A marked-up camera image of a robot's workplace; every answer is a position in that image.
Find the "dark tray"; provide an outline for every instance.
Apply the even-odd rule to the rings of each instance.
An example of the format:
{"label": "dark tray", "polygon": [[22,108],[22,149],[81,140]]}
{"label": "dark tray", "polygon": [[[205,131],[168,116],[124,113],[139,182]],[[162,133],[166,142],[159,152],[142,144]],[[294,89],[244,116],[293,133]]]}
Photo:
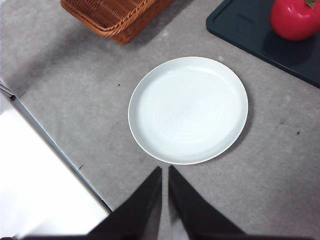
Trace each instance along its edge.
{"label": "dark tray", "polygon": [[224,0],[206,20],[207,30],[320,88],[320,32],[303,41],[276,35],[269,23],[274,0]]}

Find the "ceramic plate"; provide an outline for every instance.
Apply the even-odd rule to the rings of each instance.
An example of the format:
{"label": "ceramic plate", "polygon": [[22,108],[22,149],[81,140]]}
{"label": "ceramic plate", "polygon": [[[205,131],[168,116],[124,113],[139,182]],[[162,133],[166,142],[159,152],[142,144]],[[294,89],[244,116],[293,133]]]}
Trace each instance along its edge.
{"label": "ceramic plate", "polygon": [[246,90],[220,62],[182,57],[150,71],[135,88],[130,130],[152,157],[170,164],[210,160],[228,149],[248,114]]}

